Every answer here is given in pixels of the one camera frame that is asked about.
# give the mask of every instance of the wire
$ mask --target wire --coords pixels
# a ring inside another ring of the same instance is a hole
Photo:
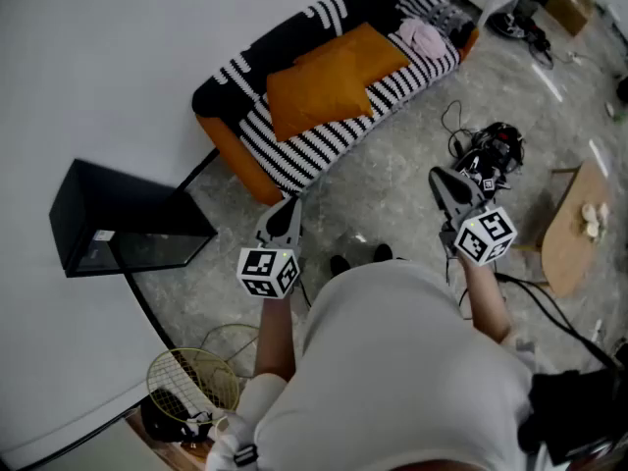
[[[310,299],[307,297],[307,291],[305,291],[305,285],[303,284],[303,280],[301,278],[298,278],[298,282],[301,285],[301,291],[303,291],[303,298],[305,299],[305,303],[307,304],[308,308],[312,308],[312,304],[310,303]]]
[[[228,323],[226,325],[220,325],[220,326],[217,326],[216,328],[212,328],[209,332],[205,334],[205,337],[203,337],[203,340],[201,341],[200,346],[198,348],[202,349],[203,346],[205,345],[205,342],[207,341],[207,339],[209,338],[211,334],[213,334],[214,332],[218,332],[219,330],[222,330],[224,328],[248,328],[249,330],[259,330],[259,328],[257,328],[256,326],[245,325],[243,323]]]
[[[458,110],[458,129],[457,130],[452,130],[450,129],[447,124],[445,123],[445,116],[447,115],[447,113],[449,113],[449,110],[451,109],[451,107],[454,104],[458,104],[459,110]],[[453,140],[456,140],[458,142],[459,145],[462,145],[462,143],[460,143],[460,140],[458,139],[457,135],[462,133],[467,137],[473,137],[473,135],[475,134],[473,131],[464,128],[462,126],[462,101],[460,101],[459,99],[454,99],[453,101],[451,101],[451,103],[449,103],[447,105],[447,107],[445,108],[445,111],[441,114],[441,124],[443,126],[443,128],[445,128],[445,130],[449,133],[449,140],[447,142],[447,150],[449,151],[449,155],[451,155],[451,157],[453,157],[454,159],[459,159],[460,157],[462,157],[461,155],[457,155],[456,153],[454,153],[451,150],[451,142]]]
[[[469,288],[465,288],[462,292],[462,296],[460,296],[460,300],[458,300],[458,307],[462,305],[462,300],[464,300],[465,295],[469,292]]]
[[[563,65],[571,65],[572,63],[575,63],[573,56],[568,57],[567,59],[562,59],[560,56],[558,56],[555,52],[553,52],[552,50],[549,51],[549,53],[551,54],[551,56],[553,57],[553,59],[557,59],[558,61],[560,61],[560,63],[562,63]]]
[[[594,66],[598,67],[603,74],[608,74],[606,68],[601,67],[598,62],[593,59],[591,56],[587,56],[586,54],[580,54],[579,52],[573,52],[573,62],[576,62],[576,58],[578,59],[586,59],[587,61],[593,63]]]
[[[539,65],[541,65],[546,70],[553,70],[553,58],[548,49],[539,49],[534,42],[530,42],[530,44],[528,45],[528,50],[530,51],[530,55],[537,63],[539,63]]]
[[[558,307],[558,304],[555,302],[555,300],[544,289],[539,287],[539,285],[537,285],[536,283],[533,283],[531,281],[525,281],[525,280],[513,278],[512,276],[508,276],[507,274],[502,274],[502,273],[496,273],[496,278],[497,278],[498,281],[504,281],[504,282],[507,282],[507,283],[514,283],[514,284],[518,285],[520,288],[522,288],[526,293],[528,293],[528,295],[537,304],[539,309],[546,315],[546,317],[554,325],[556,325],[558,328],[560,328],[567,335],[569,335],[572,338],[574,338],[575,340],[577,340],[579,343],[583,344],[585,346],[585,348],[596,359],[598,359],[598,361],[602,365],[604,365],[605,367],[609,368],[610,370],[616,370],[617,369],[617,366],[615,365],[615,362],[601,348],[599,348],[597,345],[595,345],[589,339],[586,339],[585,337],[583,337],[582,335],[580,335],[580,333],[578,333],[576,331],[576,329],[569,322],[569,320],[564,315],[562,310],[560,310],[560,307]],[[558,315],[564,321],[564,324],[560,323],[554,316],[552,316],[550,314],[550,312],[545,308],[545,306],[541,303],[541,301],[525,285],[529,285],[531,287],[536,288],[538,291],[540,291],[549,300],[549,302],[551,303],[553,308],[556,310]]]

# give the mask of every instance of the black device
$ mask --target black device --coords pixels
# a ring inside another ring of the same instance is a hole
[[[216,235],[186,192],[82,160],[49,216],[69,278],[183,267]]]
[[[527,42],[532,57],[544,68],[553,68],[550,41],[532,18],[520,14],[496,13],[489,16],[487,23],[500,36]]]
[[[141,423],[150,438],[158,442],[186,442],[203,443],[207,441],[207,435],[213,424],[199,424],[198,434],[194,434],[189,426],[181,420],[193,420],[185,405],[171,392],[159,388],[151,393],[152,396],[159,397],[172,408],[172,416],[167,415],[151,399],[146,397],[139,406]]]
[[[610,451],[628,430],[625,380],[610,368],[535,375],[528,394],[533,413],[518,432],[521,449],[536,453],[545,442],[554,465]]]
[[[485,198],[509,188],[506,175],[523,165],[523,136],[515,126],[496,122],[471,136],[471,146],[453,166],[473,180]]]

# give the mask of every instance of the sneaker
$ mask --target sneaker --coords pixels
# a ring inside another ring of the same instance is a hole
[[[393,260],[393,251],[387,244],[380,244],[375,250],[373,262],[386,262],[387,260]]]
[[[330,260],[330,268],[332,269],[332,277],[342,274],[343,272],[348,271],[351,266],[349,262],[347,262],[340,255],[334,255]]]

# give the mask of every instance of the black cable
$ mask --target black cable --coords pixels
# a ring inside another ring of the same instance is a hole
[[[541,65],[546,70],[553,70],[553,58],[551,57],[548,49],[539,49],[534,42],[530,42],[530,44],[528,45],[528,50],[530,51],[530,55],[537,63],[539,63],[539,65]]]
[[[458,307],[462,305],[462,300],[464,300],[465,295],[469,292],[469,288],[465,288],[462,292],[462,296],[460,296],[460,300],[458,300]]]
[[[298,278],[299,283],[301,284],[301,291],[303,291],[303,298],[305,299],[305,303],[307,304],[308,308],[312,308],[312,304],[310,303],[310,299],[307,297],[307,291],[305,291],[305,285],[303,284],[303,280],[301,278]]]
[[[595,67],[597,67],[602,74],[608,74],[608,71],[605,68],[601,67],[595,59],[593,59],[591,56],[587,56],[586,54],[580,54],[579,52],[573,51],[571,55],[565,60],[551,50],[549,51],[549,53],[551,54],[553,59],[557,59],[563,65],[573,65],[574,63],[576,63],[576,58],[586,59],[587,61],[591,62]]]
[[[539,285],[537,285],[536,283],[533,283],[531,281],[520,280],[520,279],[517,279],[517,278],[513,278],[512,276],[508,276],[507,274],[501,274],[501,273],[496,273],[496,278],[497,278],[498,281],[505,281],[507,283],[514,283],[514,284],[518,285],[520,288],[522,288],[524,291],[526,291],[526,293],[528,293],[528,295],[530,295],[532,300],[537,304],[539,309],[546,315],[546,317],[554,325],[556,325],[558,328],[560,328],[567,335],[571,336],[572,338],[574,338],[575,340],[577,340],[578,342],[583,344],[585,346],[585,348],[596,359],[598,359],[598,361],[602,365],[604,365],[605,367],[607,367],[607,368],[609,368],[611,370],[616,370],[617,369],[617,366],[615,365],[614,361],[601,348],[599,348],[592,341],[590,341],[589,339],[586,339],[585,337],[583,337],[582,335],[580,335],[580,333],[578,333],[576,331],[576,329],[569,322],[569,320],[564,315],[564,313],[560,310],[560,308],[558,307],[558,304],[555,302],[555,300],[545,290],[543,290],[541,287],[539,287]],[[558,312],[558,314],[560,315],[560,317],[562,318],[562,320],[564,321],[565,324],[563,325],[554,316],[552,316],[550,314],[550,312],[545,308],[545,306],[541,303],[541,301],[525,285],[532,286],[532,287],[536,288],[538,291],[540,291],[549,300],[549,302],[552,304],[554,309]]]
[[[458,107],[459,107],[458,129],[452,130],[445,123],[445,116],[447,115],[447,113],[449,113],[449,110],[451,109],[451,107],[456,103],[458,104]],[[449,133],[449,140],[447,141],[447,150],[449,151],[449,155],[451,155],[451,157],[453,157],[454,159],[459,159],[460,157],[462,157],[462,155],[458,155],[457,151],[454,152],[451,150],[451,142],[455,140],[458,143],[458,145],[460,145],[460,149],[462,149],[462,143],[458,139],[457,135],[462,133],[467,137],[473,137],[473,135],[475,134],[473,131],[467,128],[464,128],[462,126],[462,101],[460,101],[459,99],[454,99],[453,101],[451,101],[451,103],[447,105],[447,107],[445,108],[445,111],[441,114],[441,125]]]

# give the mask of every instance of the concrete floor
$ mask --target concrete floor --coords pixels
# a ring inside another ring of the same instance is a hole
[[[624,335],[628,125],[614,124],[603,103],[616,100],[612,75],[625,72],[625,66],[599,19],[593,19],[575,39],[543,11],[535,19],[560,57],[576,51],[590,58],[581,65],[556,61],[552,71],[541,69],[554,93],[535,72],[527,46],[484,30],[456,72],[376,127],[303,197],[301,262],[311,300],[330,276],[333,254],[344,254],[354,265],[366,263],[380,241],[390,244],[395,256],[420,261],[445,276],[445,254],[438,240],[444,218],[435,206],[427,175],[433,166],[451,163],[441,114],[450,101],[459,99],[464,127],[479,129],[504,121],[519,128],[526,139],[524,167],[509,177],[512,190],[497,197],[520,231],[520,241],[536,236],[567,185],[566,178],[552,178],[550,169],[573,167],[592,157],[590,140],[601,150],[610,170],[610,232],[582,284],[559,305],[587,337],[601,319],[601,341],[607,349]],[[455,126],[456,117],[450,114],[447,123]],[[259,301],[239,286],[236,262],[239,249],[250,244],[253,226],[265,207],[255,203],[220,158],[190,185],[189,192],[218,236],[188,267],[135,278],[172,340],[181,346],[199,346],[218,325],[258,324]],[[543,278],[538,256],[533,254],[511,250],[499,259],[498,268],[519,278]],[[450,276],[458,298],[464,281],[456,262]],[[558,331],[520,289],[504,286],[503,293],[516,324],[538,341],[557,368],[595,366],[586,351]],[[468,314],[468,303],[462,309]],[[292,298],[292,313],[300,349],[307,317],[300,288]],[[205,346],[225,356],[235,351],[236,342],[221,340]],[[250,370],[253,354],[250,347],[238,367]]]

